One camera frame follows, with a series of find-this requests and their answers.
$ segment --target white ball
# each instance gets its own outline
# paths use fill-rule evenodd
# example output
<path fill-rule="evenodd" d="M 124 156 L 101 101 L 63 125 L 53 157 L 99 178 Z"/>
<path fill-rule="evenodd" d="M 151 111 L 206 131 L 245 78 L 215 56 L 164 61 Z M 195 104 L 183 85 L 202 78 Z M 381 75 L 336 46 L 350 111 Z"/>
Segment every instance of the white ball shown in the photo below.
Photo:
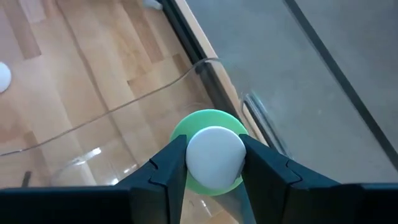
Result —
<path fill-rule="evenodd" d="M 0 93 L 7 90 L 11 83 L 11 71 L 5 63 L 0 62 Z"/>
<path fill-rule="evenodd" d="M 192 177 L 209 189 L 226 189 L 241 175 L 246 148 L 231 130 L 210 126 L 197 132 L 187 146 Z"/>

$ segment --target green ring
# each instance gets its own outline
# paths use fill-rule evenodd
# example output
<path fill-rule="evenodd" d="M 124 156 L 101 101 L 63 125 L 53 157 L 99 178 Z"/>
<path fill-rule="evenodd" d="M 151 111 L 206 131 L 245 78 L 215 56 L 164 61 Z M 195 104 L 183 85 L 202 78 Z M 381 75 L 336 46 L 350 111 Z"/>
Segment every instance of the green ring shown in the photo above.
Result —
<path fill-rule="evenodd" d="M 238 119 L 229 113 L 225 113 L 224 111 L 220 110 L 207 109 L 196 111 L 182 119 L 174 128 L 173 133 L 170 136 L 170 141 L 174 140 L 181 134 L 186 134 L 187 141 L 189 142 L 194 134 L 196 134 L 199 130 L 209 126 L 221 126 L 228 128 L 237 135 L 248 133 L 243 124 L 241 124 Z M 215 196 L 225 194 L 233 190 L 242 181 L 242 176 L 240 176 L 235 180 L 234 184 L 227 189 L 212 190 L 204 187 L 202 184 L 199 184 L 188 171 L 186 186 L 188 189 L 196 192 L 197 194 Z"/>

